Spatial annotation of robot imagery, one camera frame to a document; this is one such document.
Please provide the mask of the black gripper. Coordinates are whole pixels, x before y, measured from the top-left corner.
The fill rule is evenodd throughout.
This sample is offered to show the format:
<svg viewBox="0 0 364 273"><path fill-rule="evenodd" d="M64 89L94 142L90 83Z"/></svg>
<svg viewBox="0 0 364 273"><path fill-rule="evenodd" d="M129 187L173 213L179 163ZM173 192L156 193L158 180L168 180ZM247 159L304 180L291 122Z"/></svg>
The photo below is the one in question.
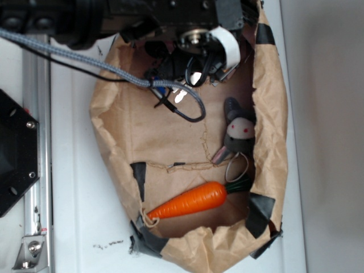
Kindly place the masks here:
<svg viewBox="0 0 364 273"><path fill-rule="evenodd" d="M243 28L258 17L254 1L120 1L119 33L159 62L148 80L200 86L239 66Z"/></svg>

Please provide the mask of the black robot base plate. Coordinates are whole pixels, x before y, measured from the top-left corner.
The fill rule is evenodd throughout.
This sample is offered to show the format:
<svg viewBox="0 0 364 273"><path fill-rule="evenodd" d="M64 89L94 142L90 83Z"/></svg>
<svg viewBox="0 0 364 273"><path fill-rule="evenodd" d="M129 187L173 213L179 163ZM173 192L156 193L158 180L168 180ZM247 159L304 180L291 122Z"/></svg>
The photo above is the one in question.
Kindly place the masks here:
<svg viewBox="0 0 364 273"><path fill-rule="evenodd" d="M1 91L1 217L39 178L38 124Z"/></svg>

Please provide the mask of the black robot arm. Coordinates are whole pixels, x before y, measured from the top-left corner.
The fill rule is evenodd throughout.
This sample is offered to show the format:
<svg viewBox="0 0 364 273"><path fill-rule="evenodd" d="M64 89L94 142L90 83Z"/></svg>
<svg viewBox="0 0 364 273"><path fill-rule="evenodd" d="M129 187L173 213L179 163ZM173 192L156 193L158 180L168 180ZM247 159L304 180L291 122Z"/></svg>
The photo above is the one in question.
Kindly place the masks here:
<svg viewBox="0 0 364 273"><path fill-rule="evenodd" d="M240 39L257 23L253 1L2 1L1 37L22 43L24 34L46 34L73 50L118 34L143 41L161 59L139 86L173 86L179 79L223 81L241 61Z"/></svg>

